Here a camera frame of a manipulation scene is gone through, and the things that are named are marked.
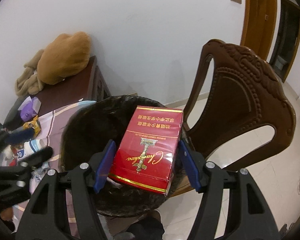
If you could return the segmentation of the person left hand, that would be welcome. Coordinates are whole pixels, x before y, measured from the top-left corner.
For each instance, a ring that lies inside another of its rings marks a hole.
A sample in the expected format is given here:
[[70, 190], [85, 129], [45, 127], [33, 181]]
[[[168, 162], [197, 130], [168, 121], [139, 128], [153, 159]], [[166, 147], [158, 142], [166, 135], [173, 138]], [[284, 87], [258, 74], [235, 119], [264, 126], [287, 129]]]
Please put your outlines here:
[[4, 209], [0, 213], [0, 218], [4, 221], [11, 221], [13, 219], [13, 207]]

